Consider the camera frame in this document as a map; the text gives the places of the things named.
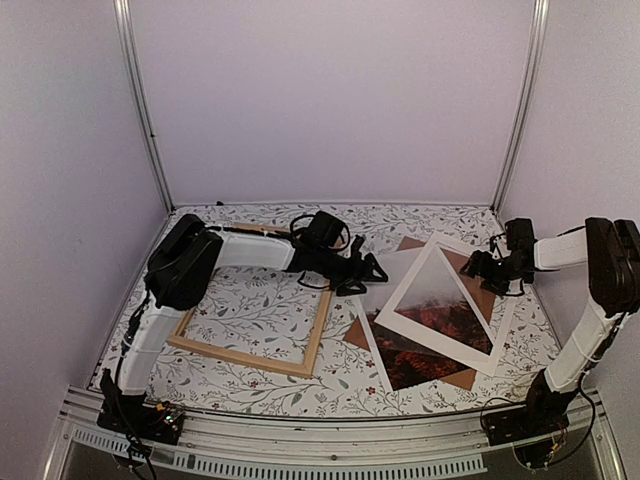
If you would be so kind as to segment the light wooden picture frame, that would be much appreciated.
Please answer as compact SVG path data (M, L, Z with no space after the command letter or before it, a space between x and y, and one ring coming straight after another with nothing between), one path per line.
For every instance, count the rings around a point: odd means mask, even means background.
M282 375L310 378L332 293L307 289L279 268L291 255L269 229L221 231L224 243L208 289L168 343L190 353Z

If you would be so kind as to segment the white mat board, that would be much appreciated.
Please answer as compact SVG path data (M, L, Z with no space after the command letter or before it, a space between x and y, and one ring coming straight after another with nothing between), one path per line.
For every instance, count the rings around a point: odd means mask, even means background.
M459 269L474 248L431 235L375 323L487 376L496 373L517 299L480 287Z

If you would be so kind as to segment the red forest landscape photo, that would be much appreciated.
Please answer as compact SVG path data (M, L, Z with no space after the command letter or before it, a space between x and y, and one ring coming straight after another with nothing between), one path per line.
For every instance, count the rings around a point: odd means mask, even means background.
M469 391L476 380L475 370L375 323L422 246L421 242L411 240L396 251L380 256L380 263L390 280L368 286L367 293L359 297L358 319L345 339L371 353L387 391L395 392L435 380Z

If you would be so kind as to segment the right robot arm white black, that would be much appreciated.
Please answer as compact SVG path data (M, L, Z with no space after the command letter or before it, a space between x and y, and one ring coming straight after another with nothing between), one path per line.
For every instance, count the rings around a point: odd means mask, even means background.
M582 317L558 356L536 375L517 415L521 432L537 436L566 412L586 374L639 310L639 231L632 220L589 217L579 227L538 239L530 219L515 218L505 223L503 236L507 256L492 238L487 251L474 251L460 269L499 296L508 296L514 281L531 284L537 273L587 266Z

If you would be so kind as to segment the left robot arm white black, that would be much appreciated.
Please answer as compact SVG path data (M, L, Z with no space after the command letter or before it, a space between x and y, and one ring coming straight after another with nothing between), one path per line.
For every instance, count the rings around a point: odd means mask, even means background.
M217 269L312 272L339 297L360 295L368 284L388 280L375 256L361 252L363 242L324 211L295 218L285 231L208 226L195 214L182 216L149 257L144 297L129 318L118 364L102 375L103 395L115 399L108 410L111 419L128 434L148 426L146 408L133 399L143 399L171 330L204 298Z

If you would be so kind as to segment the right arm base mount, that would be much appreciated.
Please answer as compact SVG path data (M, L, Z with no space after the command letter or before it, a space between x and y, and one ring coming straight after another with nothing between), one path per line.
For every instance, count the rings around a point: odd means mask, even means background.
M566 444L569 418L530 413L524 402L488 399L480 410L480 426L490 446L511 444L516 461L529 470L549 467Z

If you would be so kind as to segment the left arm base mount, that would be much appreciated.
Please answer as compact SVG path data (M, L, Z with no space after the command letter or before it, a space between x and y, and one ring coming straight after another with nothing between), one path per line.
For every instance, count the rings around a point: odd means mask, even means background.
M124 395L105 369L100 380L104 396L97 425L112 432L130 435L133 439L177 445L183 424L184 410L164 401L146 404L146 395Z

